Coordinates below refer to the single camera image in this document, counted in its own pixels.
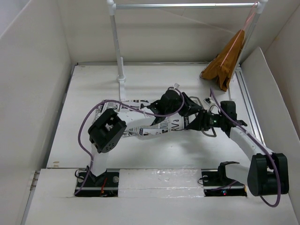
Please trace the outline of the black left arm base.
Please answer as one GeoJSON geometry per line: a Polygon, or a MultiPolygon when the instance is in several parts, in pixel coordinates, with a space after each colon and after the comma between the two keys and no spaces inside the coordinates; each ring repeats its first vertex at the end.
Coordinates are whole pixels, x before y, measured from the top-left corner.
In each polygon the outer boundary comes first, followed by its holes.
{"type": "Polygon", "coordinates": [[[103,174],[95,177],[89,174],[84,182],[88,166],[86,169],[75,171],[76,186],[74,195],[76,197],[117,197],[119,190],[119,169],[108,169],[103,174]]]}

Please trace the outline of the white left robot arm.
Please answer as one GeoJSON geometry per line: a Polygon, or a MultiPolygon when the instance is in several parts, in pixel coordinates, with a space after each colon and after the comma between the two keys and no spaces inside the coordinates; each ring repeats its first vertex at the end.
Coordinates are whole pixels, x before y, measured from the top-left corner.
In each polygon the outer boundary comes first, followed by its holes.
{"type": "Polygon", "coordinates": [[[117,108],[107,108],[88,129],[90,142],[97,150],[93,154],[88,175],[89,182],[94,186],[104,182],[108,152],[116,147],[125,131],[141,126],[154,126],[176,114],[190,117],[203,109],[201,105],[176,88],[169,88],[156,101],[141,102],[137,108],[116,100],[105,100],[102,104],[110,102],[116,103],[117,108]]]}

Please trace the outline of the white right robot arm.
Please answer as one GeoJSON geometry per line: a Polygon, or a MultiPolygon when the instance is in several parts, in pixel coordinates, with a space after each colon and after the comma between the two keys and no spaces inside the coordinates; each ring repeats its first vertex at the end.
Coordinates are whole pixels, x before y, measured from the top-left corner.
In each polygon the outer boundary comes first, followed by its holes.
{"type": "Polygon", "coordinates": [[[254,136],[244,129],[246,123],[237,119],[236,104],[222,101],[217,105],[219,114],[213,114],[194,102],[187,105],[184,116],[192,114],[196,118],[187,126],[188,130],[207,131],[220,128],[236,142],[250,160],[249,168],[233,162],[232,167],[217,172],[219,183],[226,185],[236,176],[237,180],[246,178],[252,195],[285,195],[289,192],[288,162],[282,153],[275,153],[263,146],[254,136]]]}

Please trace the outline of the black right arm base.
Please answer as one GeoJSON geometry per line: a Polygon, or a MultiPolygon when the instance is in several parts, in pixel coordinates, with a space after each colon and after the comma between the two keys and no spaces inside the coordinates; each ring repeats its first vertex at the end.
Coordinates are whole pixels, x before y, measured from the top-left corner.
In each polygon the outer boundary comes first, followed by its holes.
{"type": "Polygon", "coordinates": [[[205,197],[247,197],[245,184],[227,177],[226,172],[229,165],[240,166],[240,163],[225,161],[221,162],[217,169],[201,170],[202,176],[198,179],[197,183],[203,186],[205,197]]]}

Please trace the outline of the newspaper print trousers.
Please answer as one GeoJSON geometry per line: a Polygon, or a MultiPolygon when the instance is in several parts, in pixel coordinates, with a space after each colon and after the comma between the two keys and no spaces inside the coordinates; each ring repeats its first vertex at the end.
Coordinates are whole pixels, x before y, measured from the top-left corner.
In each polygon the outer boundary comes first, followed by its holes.
{"type": "MultiPolygon", "coordinates": [[[[116,111],[118,113],[127,113],[127,112],[132,111],[132,109],[124,107],[124,106],[120,105],[119,103],[108,102],[108,103],[105,103],[104,105],[99,106],[95,110],[95,116],[94,116],[93,121],[96,121],[101,116],[101,114],[103,114],[103,112],[109,108],[112,108],[114,111],[116,111]]],[[[172,132],[172,131],[182,131],[195,118],[196,118],[195,115],[190,115],[188,117],[182,117],[179,114],[175,114],[175,115],[166,117],[162,122],[157,123],[155,125],[151,125],[151,124],[142,125],[139,123],[137,126],[135,126],[133,128],[127,128],[123,132],[121,137],[127,138],[130,136],[160,135],[160,134],[164,134],[164,133],[168,133],[168,132],[172,132]]]]}

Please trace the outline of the grey wire hanger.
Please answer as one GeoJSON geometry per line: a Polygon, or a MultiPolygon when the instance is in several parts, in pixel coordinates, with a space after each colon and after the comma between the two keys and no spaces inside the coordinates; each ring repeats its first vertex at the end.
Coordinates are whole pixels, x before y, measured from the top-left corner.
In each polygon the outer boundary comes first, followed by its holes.
{"type": "Polygon", "coordinates": [[[212,138],[217,137],[215,129],[213,127],[209,127],[209,125],[208,125],[208,113],[205,110],[201,100],[198,97],[194,97],[194,96],[190,96],[190,99],[194,103],[198,103],[204,109],[203,114],[202,114],[202,122],[201,122],[202,127],[200,128],[200,131],[207,137],[212,137],[212,138]],[[207,133],[207,131],[210,129],[212,130],[212,134],[207,133]]]}

